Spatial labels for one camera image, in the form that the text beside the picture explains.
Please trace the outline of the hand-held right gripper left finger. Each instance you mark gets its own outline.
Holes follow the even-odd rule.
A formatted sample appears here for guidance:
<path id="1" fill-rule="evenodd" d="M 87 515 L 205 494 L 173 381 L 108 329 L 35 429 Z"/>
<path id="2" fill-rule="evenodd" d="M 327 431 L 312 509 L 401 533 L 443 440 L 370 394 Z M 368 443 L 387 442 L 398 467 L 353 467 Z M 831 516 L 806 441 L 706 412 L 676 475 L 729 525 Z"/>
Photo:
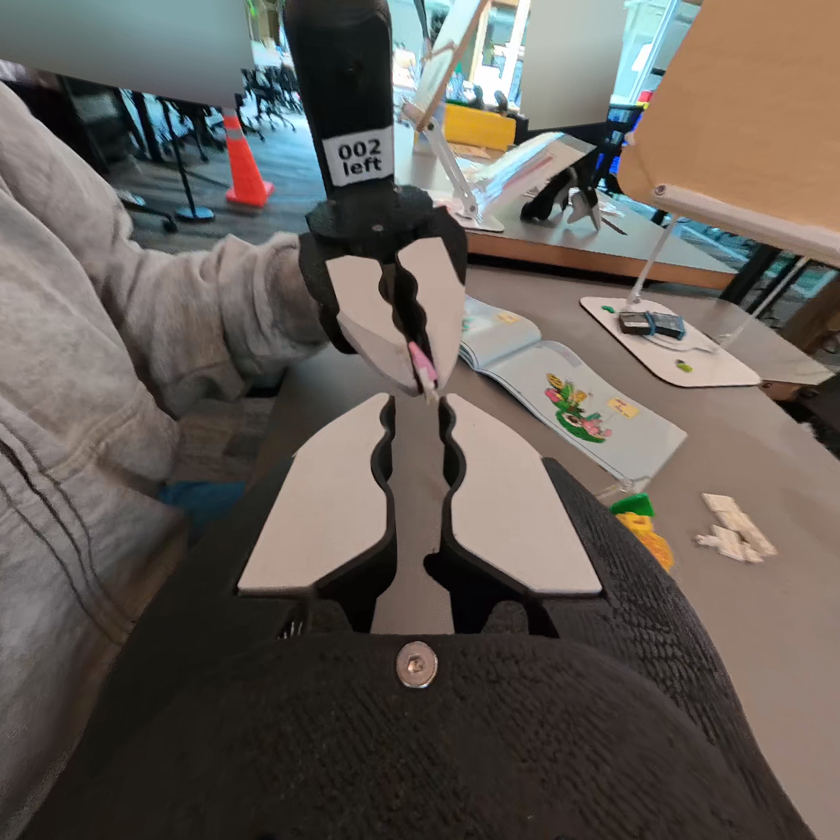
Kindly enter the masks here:
<path id="1" fill-rule="evenodd" d="M 392 496 L 376 460 L 393 438 L 381 392 L 320 429 L 294 455 L 237 583 L 241 595 L 307 597 L 382 550 Z"/>

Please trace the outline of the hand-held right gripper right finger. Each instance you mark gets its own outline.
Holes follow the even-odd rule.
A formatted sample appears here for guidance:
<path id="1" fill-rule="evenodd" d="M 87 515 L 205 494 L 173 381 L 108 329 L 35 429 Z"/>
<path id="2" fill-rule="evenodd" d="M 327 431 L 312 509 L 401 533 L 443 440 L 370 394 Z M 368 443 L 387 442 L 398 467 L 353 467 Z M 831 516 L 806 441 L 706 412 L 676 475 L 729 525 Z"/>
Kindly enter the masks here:
<path id="1" fill-rule="evenodd" d="M 439 551 L 525 597 L 603 592 L 546 463 L 523 437 L 457 394 L 438 406 L 448 492 Z"/>

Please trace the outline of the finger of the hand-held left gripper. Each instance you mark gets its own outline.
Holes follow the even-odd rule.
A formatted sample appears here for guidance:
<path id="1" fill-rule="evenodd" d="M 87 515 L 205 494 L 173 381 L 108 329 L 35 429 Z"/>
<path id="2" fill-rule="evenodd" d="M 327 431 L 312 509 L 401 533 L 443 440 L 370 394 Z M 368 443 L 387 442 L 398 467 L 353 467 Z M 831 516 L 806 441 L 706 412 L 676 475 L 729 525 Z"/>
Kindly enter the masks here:
<path id="1" fill-rule="evenodd" d="M 440 237 L 420 238 L 395 255 L 394 306 L 408 342 L 432 361 L 444 389 L 459 358 L 466 291 Z"/>
<path id="2" fill-rule="evenodd" d="M 325 264 L 339 311 L 344 338 L 384 378 L 412 396 L 421 394 L 405 335 L 393 320 L 392 304 L 381 294 L 381 264 L 354 255 Z"/>

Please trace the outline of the pink and white lego piece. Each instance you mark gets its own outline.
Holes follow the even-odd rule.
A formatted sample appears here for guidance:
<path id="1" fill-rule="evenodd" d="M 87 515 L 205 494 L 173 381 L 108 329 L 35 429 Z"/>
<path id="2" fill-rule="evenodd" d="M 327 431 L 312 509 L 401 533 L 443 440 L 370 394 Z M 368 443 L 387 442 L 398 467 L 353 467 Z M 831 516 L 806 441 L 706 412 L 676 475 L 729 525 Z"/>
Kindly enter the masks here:
<path id="1" fill-rule="evenodd" d="M 407 343 L 415 377 L 419 383 L 419 392 L 426 404 L 438 402 L 438 373 L 428 356 L 414 341 Z"/>

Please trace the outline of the person's left forearm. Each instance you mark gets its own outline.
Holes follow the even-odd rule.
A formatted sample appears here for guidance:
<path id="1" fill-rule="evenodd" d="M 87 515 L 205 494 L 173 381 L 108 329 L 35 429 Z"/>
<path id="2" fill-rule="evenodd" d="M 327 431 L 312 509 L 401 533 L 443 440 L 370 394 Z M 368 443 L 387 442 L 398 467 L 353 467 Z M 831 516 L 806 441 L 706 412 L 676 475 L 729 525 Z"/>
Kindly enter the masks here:
<path id="1" fill-rule="evenodd" d="M 301 237 L 285 233 L 263 245 L 229 236 L 176 255 L 122 241 L 115 321 L 168 414 L 181 417 L 206 397 L 233 401 L 323 348 L 300 251 Z"/>

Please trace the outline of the lego instruction booklet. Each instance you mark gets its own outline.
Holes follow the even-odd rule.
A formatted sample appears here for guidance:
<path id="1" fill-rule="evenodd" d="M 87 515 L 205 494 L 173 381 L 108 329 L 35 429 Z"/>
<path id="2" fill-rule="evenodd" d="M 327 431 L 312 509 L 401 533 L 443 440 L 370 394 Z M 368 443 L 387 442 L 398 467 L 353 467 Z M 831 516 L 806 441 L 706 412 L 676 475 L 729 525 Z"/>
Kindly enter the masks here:
<path id="1" fill-rule="evenodd" d="M 620 480 L 651 480 L 687 433 L 620 392 L 537 325 L 472 297 L 459 356 L 531 415 Z"/>

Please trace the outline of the white lego assembly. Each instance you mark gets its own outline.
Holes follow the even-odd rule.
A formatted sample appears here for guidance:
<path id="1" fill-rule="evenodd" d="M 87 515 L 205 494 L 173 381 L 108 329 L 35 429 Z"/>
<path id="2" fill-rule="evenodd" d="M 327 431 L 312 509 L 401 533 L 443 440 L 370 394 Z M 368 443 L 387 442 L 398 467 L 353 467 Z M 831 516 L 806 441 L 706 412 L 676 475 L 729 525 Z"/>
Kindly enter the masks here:
<path id="1" fill-rule="evenodd" d="M 696 535 L 697 545 L 742 564 L 761 564 L 778 555 L 772 542 L 732 497 L 701 493 L 700 498 L 715 521 L 709 533 Z"/>

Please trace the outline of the group of black office chairs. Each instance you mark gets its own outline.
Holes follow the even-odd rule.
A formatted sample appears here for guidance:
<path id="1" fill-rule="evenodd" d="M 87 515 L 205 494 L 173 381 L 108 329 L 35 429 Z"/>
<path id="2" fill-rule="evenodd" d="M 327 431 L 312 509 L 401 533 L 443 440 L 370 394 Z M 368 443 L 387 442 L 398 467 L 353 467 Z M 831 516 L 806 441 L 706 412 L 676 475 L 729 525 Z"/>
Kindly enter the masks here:
<path id="1" fill-rule="evenodd" d="M 280 69 L 278 66 L 257 66 L 253 70 L 242 70 L 245 99 L 254 105 L 254 114 L 249 119 L 248 126 L 261 140 L 265 140 L 261 132 L 263 122 L 268 124 L 270 131 L 276 131 L 281 125 L 291 132 L 298 131 L 297 126 L 288 118 L 285 109 L 290 109 L 287 91 L 280 84 Z"/>

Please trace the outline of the wooden board on white stand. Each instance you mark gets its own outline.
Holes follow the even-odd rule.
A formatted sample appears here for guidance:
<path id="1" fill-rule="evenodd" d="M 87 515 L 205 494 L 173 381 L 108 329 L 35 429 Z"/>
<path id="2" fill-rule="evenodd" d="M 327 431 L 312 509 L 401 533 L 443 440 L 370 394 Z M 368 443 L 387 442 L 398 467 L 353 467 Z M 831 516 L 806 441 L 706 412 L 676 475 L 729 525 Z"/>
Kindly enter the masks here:
<path id="1" fill-rule="evenodd" d="M 446 87 L 459 64 L 488 1 L 453 2 L 426 58 L 412 99 L 404 99 L 398 112 L 418 134 L 452 186 L 447 208 L 462 227 L 489 234 L 501 234 L 504 226 L 488 211 L 480 209 L 483 194 L 472 186 L 460 168 L 455 152 L 445 138 L 438 108 L 445 103 Z"/>
<path id="2" fill-rule="evenodd" d="M 838 1 L 703 2 L 628 135 L 623 192 L 838 268 Z"/>

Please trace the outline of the blue cloth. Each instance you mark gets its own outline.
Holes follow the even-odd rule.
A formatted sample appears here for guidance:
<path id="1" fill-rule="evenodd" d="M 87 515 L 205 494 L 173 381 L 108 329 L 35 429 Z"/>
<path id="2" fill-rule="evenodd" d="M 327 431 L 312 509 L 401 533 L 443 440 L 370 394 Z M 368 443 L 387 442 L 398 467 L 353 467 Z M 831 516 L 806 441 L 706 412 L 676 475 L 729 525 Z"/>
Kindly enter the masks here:
<path id="1" fill-rule="evenodd" d="M 203 534 L 225 518 L 245 494 L 244 481 L 176 481 L 163 486 L 157 500 L 185 514 L 191 533 Z"/>

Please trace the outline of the orange traffic cone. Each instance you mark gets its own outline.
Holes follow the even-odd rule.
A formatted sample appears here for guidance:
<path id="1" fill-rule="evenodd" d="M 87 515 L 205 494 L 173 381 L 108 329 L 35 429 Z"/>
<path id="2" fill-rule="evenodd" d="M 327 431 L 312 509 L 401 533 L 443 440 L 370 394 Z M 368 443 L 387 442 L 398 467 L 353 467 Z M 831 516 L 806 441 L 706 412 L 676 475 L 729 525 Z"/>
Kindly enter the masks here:
<path id="1" fill-rule="evenodd" d="M 232 176 L 226 199 L 232 204 L 263 208 L 275 187 L 261 177 L 235 109 L 223 109 L 223 123 Z"/>

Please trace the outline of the yellow box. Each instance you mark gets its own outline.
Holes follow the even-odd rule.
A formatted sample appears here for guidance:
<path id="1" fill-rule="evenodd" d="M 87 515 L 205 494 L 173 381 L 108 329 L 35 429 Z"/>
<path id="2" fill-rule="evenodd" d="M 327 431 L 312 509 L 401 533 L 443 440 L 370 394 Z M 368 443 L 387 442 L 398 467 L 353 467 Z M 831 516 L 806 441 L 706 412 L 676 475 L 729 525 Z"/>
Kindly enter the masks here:
<path id="1" fill-rule="evenodd" d="M 444 136 L 450 144 L 507 151 L 515 144 L 517 122 L 498 112 L 446 103 Z"/>

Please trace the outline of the black and white device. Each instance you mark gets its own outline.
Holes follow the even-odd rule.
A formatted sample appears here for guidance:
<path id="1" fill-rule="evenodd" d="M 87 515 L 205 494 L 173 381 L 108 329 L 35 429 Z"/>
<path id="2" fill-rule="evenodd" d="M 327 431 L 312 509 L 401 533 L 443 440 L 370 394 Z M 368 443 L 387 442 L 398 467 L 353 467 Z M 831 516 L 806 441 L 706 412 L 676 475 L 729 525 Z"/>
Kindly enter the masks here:
<path id="1" fill-rule="evenodd" d="M 525 222 L 545 222 L 555 205 L 560 205 L 562 210 L 571 206 L 569 224 L 587 217 L 595 231 L 599 232 L 602 228 L 602 212 L 592 177 L 592 168 L 582 161 L 562 170 L 523 205 L 520 219 Z"/>

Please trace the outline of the black pole stand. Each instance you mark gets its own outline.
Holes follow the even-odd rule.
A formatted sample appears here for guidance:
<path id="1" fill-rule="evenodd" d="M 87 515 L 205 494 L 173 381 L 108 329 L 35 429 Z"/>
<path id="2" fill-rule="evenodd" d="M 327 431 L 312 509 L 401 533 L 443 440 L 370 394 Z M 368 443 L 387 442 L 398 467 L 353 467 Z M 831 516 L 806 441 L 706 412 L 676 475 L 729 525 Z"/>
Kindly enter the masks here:
<path id="1" fill-rule="evenodd" d="M 176 208 L 174 213 L 175 219 L 189 224 L 210 224 L 215 220 L 215 214 L 210 208 L 196 204 L 193 190 L 186 172 L 186 166 L 182 158 L 180 142 L 174 131 L 167 100 L 160 96 L 156 97 L 156 100 L 161 105 L 161 110 L 164 115 L 164 123 L 170 138 L 171 150 L 175 157 L 176 170 L 181 178 L 182 188 L 186 199 L 185 206 Z"/>

